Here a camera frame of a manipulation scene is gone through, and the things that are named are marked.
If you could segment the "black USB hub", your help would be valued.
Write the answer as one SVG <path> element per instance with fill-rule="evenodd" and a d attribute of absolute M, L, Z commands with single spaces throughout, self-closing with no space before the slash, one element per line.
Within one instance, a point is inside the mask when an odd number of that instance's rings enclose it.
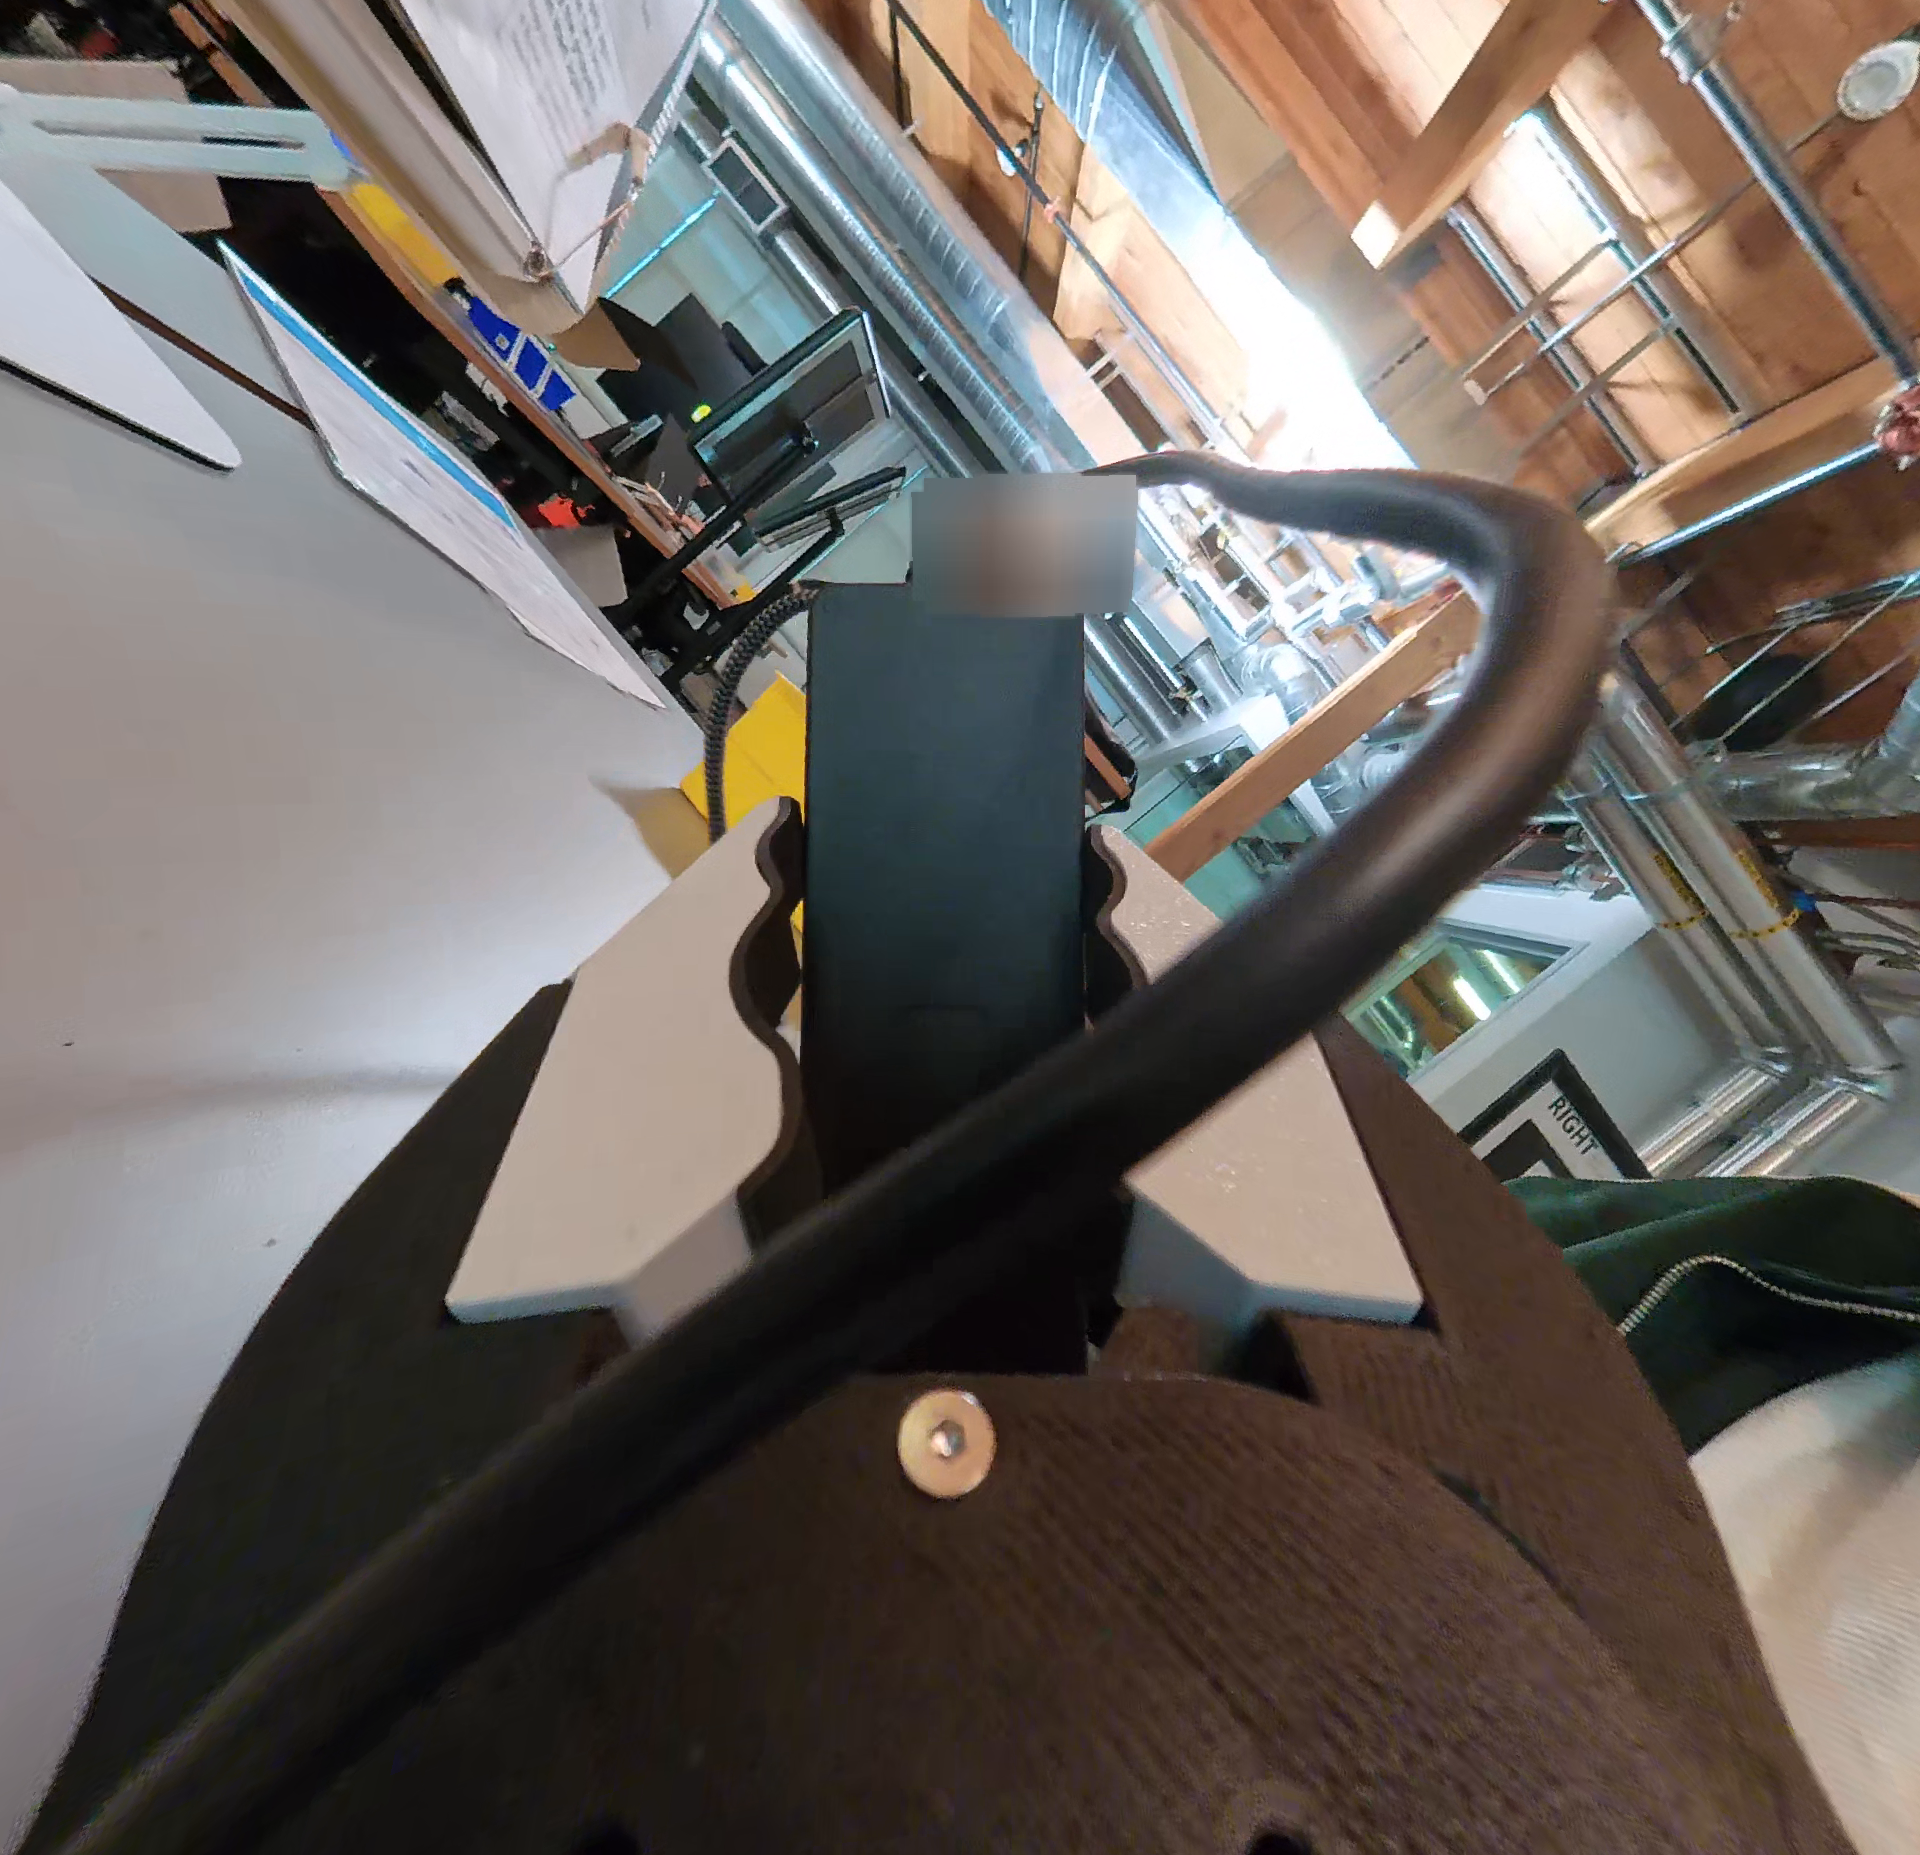
<path fill-rule="evenodd" d="M 801 1070 L 828 1190 L 1085 1027 L 1085 619 L 810 614 Z"/>

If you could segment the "grey desk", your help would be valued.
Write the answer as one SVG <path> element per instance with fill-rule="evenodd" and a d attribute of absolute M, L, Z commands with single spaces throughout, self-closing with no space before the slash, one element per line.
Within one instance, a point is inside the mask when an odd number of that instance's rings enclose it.
<path fill-rule="evenodd" d="M 621 1348 L 449 1315 L 586 971 L 601 1109 L 726 1126 L 800 838 L 690 853 L 694 730 L 349 488 L 233 271 L 87 171 L 8 188 L 210 467 L 6 372 L 6 1850 L 59 1850 L 237 1670 Z"/>

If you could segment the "yellow plastic bin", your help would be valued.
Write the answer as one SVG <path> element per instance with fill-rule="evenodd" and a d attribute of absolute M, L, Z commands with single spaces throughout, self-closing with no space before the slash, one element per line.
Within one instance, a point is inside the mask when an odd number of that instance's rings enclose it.
<path fill-rule="evenodd" d="M 723 791 L 727 828 L 764 802 L 806 802 L 806 697 L 777 672 L 727 730 Z"/>

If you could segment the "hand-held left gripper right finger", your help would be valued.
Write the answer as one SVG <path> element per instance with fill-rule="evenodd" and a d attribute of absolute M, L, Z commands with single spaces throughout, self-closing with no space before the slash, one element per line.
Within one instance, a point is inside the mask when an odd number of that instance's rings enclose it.
<path fill-rule="evenodd" d="M 1424 1309 L 1329 1057 L 1308 1035 L 1128 1175 L 1121 1309 L 1203 1339 L 1268 1313 L 1407 1325 Z"/>

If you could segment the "blue-bordered paper sheet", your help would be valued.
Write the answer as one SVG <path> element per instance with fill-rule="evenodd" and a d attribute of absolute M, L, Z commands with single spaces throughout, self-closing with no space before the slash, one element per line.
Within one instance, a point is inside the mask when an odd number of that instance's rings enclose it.
<path fill-rule="evenodd" d="M 336 475 L 489 593 L 531 639 L 636 701 L 669 705 L 468 458 L 359 372 L 226 240 L 221 254 Z"/>

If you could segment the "black computer monitor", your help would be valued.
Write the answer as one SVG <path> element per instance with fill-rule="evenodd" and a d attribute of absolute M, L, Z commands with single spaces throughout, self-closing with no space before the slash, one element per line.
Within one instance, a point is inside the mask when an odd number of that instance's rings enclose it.
<path fill-rule="evenodd" d="M 690 450 L 726 498 L 773 495 L 891 416 L 874 319 L 850 307 L 699 417 Z"/>

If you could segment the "document stand with instruction sheet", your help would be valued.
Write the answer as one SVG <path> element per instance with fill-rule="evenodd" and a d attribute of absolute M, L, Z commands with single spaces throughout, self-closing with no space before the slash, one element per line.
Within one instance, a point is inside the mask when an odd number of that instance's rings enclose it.
<path fill-rule="evenodd" d="M 341 217 L 377 267 L 455 348 L 402 345 L 398 312 L 366 307 L 346 283 L 304 275 L 303 307 L 333 315 L 354 360 L 386 367 L 414 398 L 464 404 L 457 438 L 525 419 L 537 401 L 471 333 L 460 294 L 516 327 L 553 339 L 594 319 L 601 267 L 669 131 L 717 0 L 6 0 L 6 95 L 129 101 L 141 110 L 295 114 L 303 140 L 231 140 L 227 164 L 98 169 L 182 234 L 233 226 L 222 176 L 284 181 L 251 197 L 244 247 L 267 247 L 270 217 Z M 571 475 L 578 425 L 549 412 L 506 443 L 510 474 Z"/>

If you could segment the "long spiral ventilation duct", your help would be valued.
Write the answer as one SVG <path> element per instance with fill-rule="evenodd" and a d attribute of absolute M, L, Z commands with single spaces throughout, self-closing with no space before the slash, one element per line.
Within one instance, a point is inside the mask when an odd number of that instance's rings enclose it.
<path fill-rule="evenodd" d="M 801 0 L 717 0 L 697 79 L 989 458 L 1133 455 L 1089 369 Z"/>

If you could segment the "framed marker poster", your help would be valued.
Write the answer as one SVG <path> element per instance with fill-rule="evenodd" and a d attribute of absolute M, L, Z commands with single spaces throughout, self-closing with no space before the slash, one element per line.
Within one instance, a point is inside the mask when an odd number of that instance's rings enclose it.
<path fill-rule="evenodd" d="M 1466 1121 L 1461 1141 L 1506 1182 L 1651 1176 L 1637 1149 L 1558 1048 Z"/>

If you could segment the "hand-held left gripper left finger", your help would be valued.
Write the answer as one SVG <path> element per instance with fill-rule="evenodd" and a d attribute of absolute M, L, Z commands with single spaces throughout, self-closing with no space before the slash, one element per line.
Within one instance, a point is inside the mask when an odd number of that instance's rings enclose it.
<path fill-rule="evenodd" d="M 457 1322 L 601 1309 L 646 1340 L 750 1265 L 743 1196 L 800 1134 L 801 860 L 801 807 L 764 802 L 580 966 L 448 1282 Z"/>

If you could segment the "small blue storage bins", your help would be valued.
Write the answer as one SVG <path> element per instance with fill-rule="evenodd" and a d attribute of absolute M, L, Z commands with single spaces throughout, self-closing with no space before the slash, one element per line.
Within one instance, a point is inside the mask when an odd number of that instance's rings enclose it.
<path fill-rule="evenodd" d="M 549 409 L 560 412 L 580 390 L 541 339 L 498 315 L 484 299 L 457 291 L 477 341 Z"/>

